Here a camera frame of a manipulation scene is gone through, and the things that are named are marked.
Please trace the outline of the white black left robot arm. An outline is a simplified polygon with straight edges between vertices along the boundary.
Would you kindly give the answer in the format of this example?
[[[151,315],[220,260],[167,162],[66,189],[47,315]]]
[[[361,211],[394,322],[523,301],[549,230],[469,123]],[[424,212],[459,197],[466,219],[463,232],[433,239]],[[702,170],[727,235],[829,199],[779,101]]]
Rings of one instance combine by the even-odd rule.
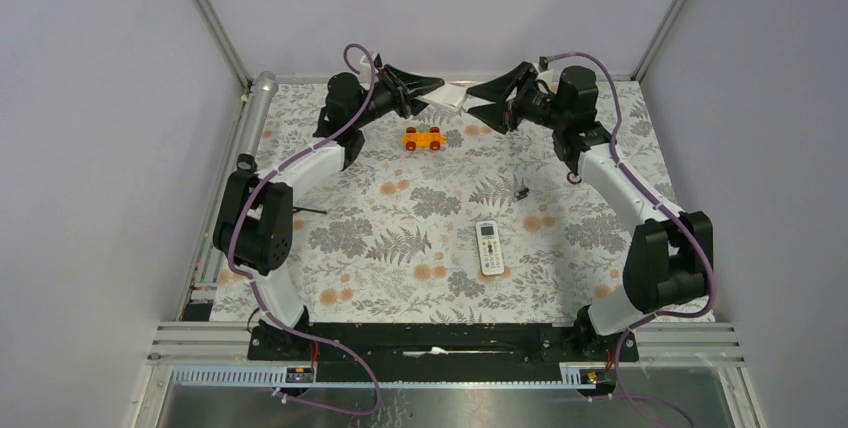
[[[427,107],[424,96],[442,88],[441,78],[415,75],[391,65],[377,69],[363,87],[352,73],[327,83],[310,145],[266,175],[249,153],[237,157],[213,230],[214,247],[233,272],[248,279],[266,323],[276,326],[272,346],[288,359],[309,349],[310,333],[299,325],[306,308],[284,263],[293,245],[294,204],[323,180],[357,158],[363,127],[394,112],[409,118]]]

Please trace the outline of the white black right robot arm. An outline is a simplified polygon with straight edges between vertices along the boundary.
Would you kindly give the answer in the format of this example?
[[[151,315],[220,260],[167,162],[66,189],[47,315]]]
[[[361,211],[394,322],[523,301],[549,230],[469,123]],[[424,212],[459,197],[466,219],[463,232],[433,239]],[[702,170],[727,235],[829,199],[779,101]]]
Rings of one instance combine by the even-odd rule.
[[[597,360],[612,348],[614,334],[711,296],[713,225],[706,214],[663,198],[619,152],[618,132],[597,119],[594,70],[566,67],[550,85],[546,68],[522,62],[468,88],[482,103],[467,112],[501,134],[523,121],[549,129],[570,178],[592,186],[630,233],[621,288],[582,308],[575,322],[575,350]]]

